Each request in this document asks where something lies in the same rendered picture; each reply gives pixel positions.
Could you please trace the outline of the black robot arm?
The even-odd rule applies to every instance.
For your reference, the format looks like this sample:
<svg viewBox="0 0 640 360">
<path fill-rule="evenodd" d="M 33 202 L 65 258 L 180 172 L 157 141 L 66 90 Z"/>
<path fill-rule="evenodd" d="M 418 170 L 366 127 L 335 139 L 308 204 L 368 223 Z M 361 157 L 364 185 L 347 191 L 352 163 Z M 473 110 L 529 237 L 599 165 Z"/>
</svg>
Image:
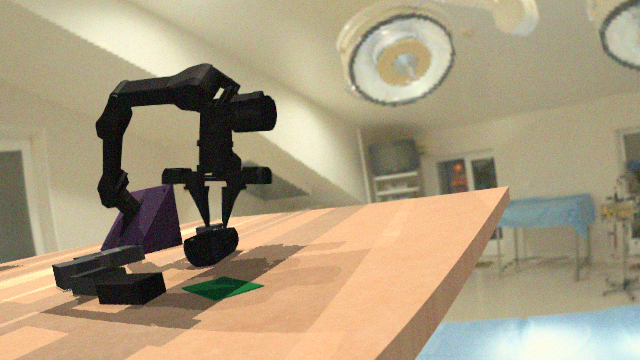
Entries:
<svg viewBox="0 0 640 360">
<path fill-rule="evenodd" d="M 213 99 L 219 89 L 224 91 Z M 240 84 L 209 63 L 188 67 L 166 77 L 124 80 L 109 95 L 96 122 L 103 139 L 103 175 L 97 190 L 101 204 L 117 208 L 122 219 L 134 219 L 143 199 L 126 186 L 128 173 L 121 169 L 123 135 L 132 117 L 131 107 L 171 104 L 200 113 L 199 135 L 208 133 L 272 131 L 277 121 L 274 100 L 262 91 L 238 94 Z"/>
</svg>

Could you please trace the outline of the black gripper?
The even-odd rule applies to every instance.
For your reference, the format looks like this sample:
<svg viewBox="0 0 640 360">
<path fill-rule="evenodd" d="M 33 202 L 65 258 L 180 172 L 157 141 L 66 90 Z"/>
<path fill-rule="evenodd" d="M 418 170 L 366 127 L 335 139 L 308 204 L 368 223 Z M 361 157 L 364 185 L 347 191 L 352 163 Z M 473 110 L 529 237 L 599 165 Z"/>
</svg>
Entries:
<svg viewBox="0 0 640 360">
<path fill-rule="evenodd" d="M 227 133 L 208 133 L 199 135 L 196 146 L 199 146 L 199 165 L 197 171 L 190 168 L 165 168 L 162 173 L 162 185 L 186 184 L 194 203 L 202 216 L 204 225 L 210 227 L 208 192 L 210 186 L 205 181 L 226 181 L 222 187 L 222 224 L 227 228 L 234 206 L 234 201 L 246 189 L 246 184 L 272 184 L 269 167 L 243 167 L 232 170 L 232 135 Z M 212 171 L 212 175 L 205 175 Z M 219 171 L 226 175 L 219 175 Z"/>
</svg>

